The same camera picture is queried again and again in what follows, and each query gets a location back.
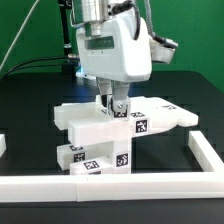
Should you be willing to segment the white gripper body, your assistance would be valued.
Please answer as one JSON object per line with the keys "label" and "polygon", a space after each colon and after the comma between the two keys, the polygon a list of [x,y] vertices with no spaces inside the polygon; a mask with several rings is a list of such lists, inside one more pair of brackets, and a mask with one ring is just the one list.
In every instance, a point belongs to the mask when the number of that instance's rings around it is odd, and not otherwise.
{"label": "white gripper body", "polygon": [[125,18],[116,17],[101,25],[99,37],[76,31],[81,67],[86,75],[125,83],[147,81],[152,71],[149,35],[144,20],[140,34],[133,39],[133,28]]}

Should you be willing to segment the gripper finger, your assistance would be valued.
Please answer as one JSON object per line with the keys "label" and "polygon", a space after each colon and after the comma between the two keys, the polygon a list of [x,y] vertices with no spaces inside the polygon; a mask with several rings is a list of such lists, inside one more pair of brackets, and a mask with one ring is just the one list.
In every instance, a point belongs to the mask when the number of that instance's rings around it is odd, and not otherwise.
{"label": "gripper finger", "polygon": [[104,78],[96,79],[97,86],[101,95],[111,95],[112,94],[112,81]]}
{"label": "gripper finger", "polygon": [[119,81],[112,82],[112,98],[124,100],[128,98],[129,84]]}

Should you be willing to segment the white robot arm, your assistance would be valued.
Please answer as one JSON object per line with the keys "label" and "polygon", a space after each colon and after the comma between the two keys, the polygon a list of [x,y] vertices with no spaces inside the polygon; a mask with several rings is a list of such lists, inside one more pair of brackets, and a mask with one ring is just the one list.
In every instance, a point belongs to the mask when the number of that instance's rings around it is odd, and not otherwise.
{"label": "white robot arm", "polygon": [[72,16],[81,66],[97,78],[110,108],[129,109],[128,88],[149,79],[152,66],[149,35],[132,0],[73,0]]}

